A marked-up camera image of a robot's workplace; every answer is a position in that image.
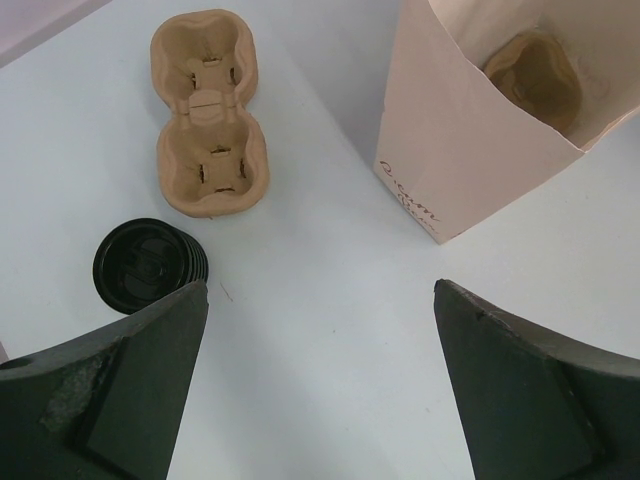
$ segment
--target paper bag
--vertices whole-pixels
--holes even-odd
[[[640,106],[640,2],[405,0],[375,170],[438,243],[541,185]],[[552,35],[582,105],[566,137],[508,100],[487,62]]]

